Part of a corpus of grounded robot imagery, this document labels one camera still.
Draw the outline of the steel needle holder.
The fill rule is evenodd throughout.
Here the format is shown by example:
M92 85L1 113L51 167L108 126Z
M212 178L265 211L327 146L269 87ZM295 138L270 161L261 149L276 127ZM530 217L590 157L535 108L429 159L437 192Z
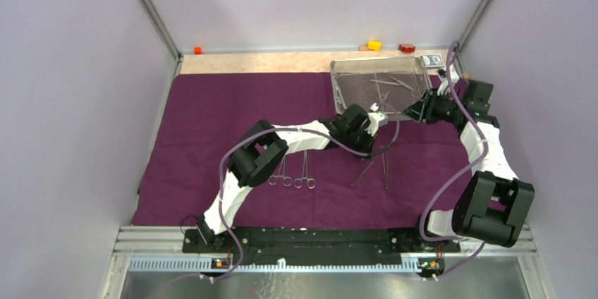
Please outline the steel needle holder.
M384 172L384 187L387 190L389 188L389 158L385 153L382 154L382 166Z

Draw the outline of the steel curved tweezers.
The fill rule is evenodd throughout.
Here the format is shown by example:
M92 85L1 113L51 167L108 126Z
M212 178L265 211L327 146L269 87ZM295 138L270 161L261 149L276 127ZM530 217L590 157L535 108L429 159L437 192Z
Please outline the steel curved tweezers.
M353 187L359 182L359 180L367 173L368 169L373 165L373 163L374 160L370 160L370 162L365 166L365 168L352 181L352 183L350 184L351 187Z

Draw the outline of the metal mesh instrument tray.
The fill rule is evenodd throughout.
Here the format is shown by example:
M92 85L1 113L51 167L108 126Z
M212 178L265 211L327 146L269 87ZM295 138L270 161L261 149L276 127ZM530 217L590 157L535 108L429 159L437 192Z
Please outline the metal mesh instrument tray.
M341 107L334 99L338 114L352 104L368 110L373 103L378 103L389 121L404 121L408 117L402 111L432 87L427 68L416 56L336 60L331 62L330 70L331 81L336 81L343 98ZM415 90L411 92L401 86L371 82L371 79L391 81L391 78L401 80Z

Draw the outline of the blue playing card deck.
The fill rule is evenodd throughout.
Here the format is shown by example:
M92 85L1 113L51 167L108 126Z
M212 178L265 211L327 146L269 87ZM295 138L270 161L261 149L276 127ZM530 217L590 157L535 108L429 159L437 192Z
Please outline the blue playing card deck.
M444 58L441 54L421 54L418 57L427 69L443 68L445 66Z

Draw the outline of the steel hemostat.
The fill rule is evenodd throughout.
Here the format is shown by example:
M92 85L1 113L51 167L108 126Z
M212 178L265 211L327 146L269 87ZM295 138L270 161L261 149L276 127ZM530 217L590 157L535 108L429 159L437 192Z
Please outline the steel hemostat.
M294 179L293 186L297 189L307 188L311 190L316 187L316 180L309 175L308 151L303 152L301 175L300 177Z

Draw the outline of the steel forceps clamp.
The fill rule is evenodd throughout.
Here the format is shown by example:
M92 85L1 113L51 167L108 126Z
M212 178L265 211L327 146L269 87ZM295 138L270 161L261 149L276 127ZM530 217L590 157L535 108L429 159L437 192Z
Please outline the steel forceps clamp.
M278 182L285 187L290 187L293 184L292 178L286 174L286 157L282 158L277 172L272 174L268 180L270 185L276 185Z

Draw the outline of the purple cloth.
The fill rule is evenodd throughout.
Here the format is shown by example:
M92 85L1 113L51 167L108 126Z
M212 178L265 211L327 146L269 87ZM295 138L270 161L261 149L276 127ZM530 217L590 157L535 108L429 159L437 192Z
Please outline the purple cloth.
M245 73L178 76L140 183L136 226L191 225L219 191L219 162L258 120L297 125L335 113L328 73ZM471 179L458 175L468 154L456 129L403 121L384 126L382 159L361 160L343 149L296 153L283 174L315 179L313 189L265 183L241 205L238 226L385 229L413 227L435 192L451 209Z

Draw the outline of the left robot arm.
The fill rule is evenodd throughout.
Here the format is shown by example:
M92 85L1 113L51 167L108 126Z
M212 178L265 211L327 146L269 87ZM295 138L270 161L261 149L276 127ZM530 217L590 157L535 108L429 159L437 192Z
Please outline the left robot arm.
M266 183L286 156L340 147L358 157L371 157L377 132L387 122L378 104L369 110L353 104L342 114L299 125L259 120L219 162L219 191L197 220L200 244L210 252L225 246L225 232L248 194Z

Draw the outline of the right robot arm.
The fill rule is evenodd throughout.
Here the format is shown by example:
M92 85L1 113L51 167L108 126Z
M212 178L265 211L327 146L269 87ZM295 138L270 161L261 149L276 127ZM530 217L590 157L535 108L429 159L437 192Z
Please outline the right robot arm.
M447 96L437 89L428 89L403 112L419 123L452 124L468 153L469 164L434 194L413 232L415 245L423 251L432 251L442 240L461 238L510 248L523 229L535 189L517 177L506 160L499 121L489 114L493 87L471 80L463 96L455 92ZM467 172L472 178L455 207L432 210L450 184Z

